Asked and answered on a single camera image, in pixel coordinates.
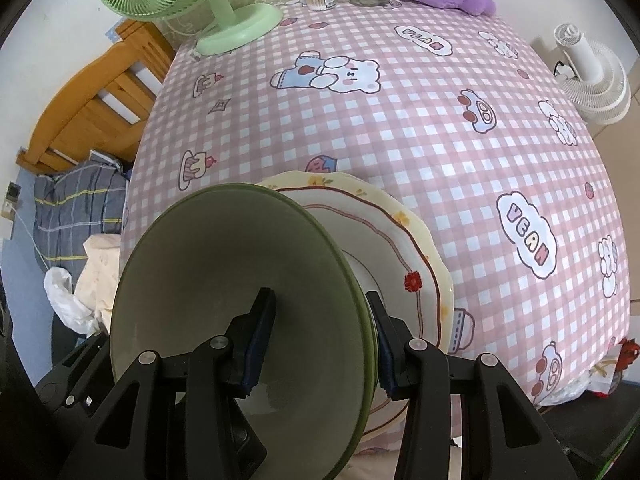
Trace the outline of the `ceramic floral bowl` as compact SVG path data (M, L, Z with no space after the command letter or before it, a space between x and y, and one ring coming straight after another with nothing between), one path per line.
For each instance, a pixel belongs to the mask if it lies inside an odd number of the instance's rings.
M277 311L258 384L240 405L265 445L261 479L332 479L362 437L378 352L369 306L341 249L302 206L252 184L179 200L131 253L111 322L112 370L226 331L270 288Z

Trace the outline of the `large yellow floral plate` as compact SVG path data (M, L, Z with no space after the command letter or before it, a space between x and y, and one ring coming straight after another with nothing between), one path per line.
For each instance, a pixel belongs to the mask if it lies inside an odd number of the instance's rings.
M449 351L454 285L426 224L376 186L344 172L288 171L263 180L326 229L364 292L376 292L388 315L412 336Z

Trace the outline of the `white red-rimmed plate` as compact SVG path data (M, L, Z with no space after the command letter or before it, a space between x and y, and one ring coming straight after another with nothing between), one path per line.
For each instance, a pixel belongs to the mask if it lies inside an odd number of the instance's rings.
M280 192L309 212L343 252L363 292L376 292L388 315L440 350L451 340L452 281L424 222L392 196L348 174L318 174ZM355 313L329 302L326 266L307 250L291 284L281 286L277 347L266 371L266 404L288 414L354 416L363 374Z

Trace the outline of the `white plastic bag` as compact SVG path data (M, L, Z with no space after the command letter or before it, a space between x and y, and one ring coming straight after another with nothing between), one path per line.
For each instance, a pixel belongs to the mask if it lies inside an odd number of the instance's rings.
M73 294L72 285L72 276L66 269L54 266L44 274L44 291L63 325L80 336L99 333L99 321L93 310Z

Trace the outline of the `red packaging bag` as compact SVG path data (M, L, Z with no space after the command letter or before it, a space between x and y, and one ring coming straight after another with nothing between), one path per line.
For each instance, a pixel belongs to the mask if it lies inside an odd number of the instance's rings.
M600 398L610 396L623 379L624 371L639 356L639 345L634 339L624 338L613 346L603 359L589 371L587 390Z

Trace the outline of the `peach cloth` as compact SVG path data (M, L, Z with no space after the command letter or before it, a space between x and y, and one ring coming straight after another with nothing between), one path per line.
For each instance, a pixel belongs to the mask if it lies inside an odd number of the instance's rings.
M75 296L93 317L111 333L116 290L119 282L120 236L94 234L84 243L87 261L75 286Z

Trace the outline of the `grey plaid pillow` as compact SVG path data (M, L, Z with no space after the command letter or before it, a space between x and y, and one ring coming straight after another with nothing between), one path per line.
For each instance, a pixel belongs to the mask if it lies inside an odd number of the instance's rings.
M128 184L122 162L97 151L70 170L35 178L34 241L47 268L78 278L87 262L85 241L122 230Z

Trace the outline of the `pink checkered tablecloth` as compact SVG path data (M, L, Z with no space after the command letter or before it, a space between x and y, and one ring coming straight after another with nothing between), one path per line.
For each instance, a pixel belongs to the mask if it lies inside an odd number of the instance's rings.
M351 174L423 220L454 285L449 350L498 354L537 405L579 396L628 333L608 172L548 67L498 18L295 5L231 52L186 42L145 125L122 253L183 196L285 171Z

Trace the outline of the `wooden bed headboard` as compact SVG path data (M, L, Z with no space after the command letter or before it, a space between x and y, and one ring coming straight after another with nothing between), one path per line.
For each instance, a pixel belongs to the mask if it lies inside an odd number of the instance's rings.
M41 114L17 166L32 174L70 170L98 150L133 162L155 102L134 72L141 65L163 82L176 51L150 22L127 18L119 42L80 70Z

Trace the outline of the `white floor fan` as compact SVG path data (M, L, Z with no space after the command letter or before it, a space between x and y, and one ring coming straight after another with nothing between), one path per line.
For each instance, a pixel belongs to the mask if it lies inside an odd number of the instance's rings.
M589 39L573 23L556 26L553 38L559 58L552 74L579 116L596 126L624 119L630 109L631 85L614 51Z

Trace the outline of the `wall power socket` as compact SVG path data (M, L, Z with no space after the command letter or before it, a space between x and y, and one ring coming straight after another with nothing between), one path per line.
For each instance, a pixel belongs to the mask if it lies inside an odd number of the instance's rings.
M6 220L14 220L17 207L20 204L21 187L14 183L9 182L6 188L6 195L1 202L1 217Z

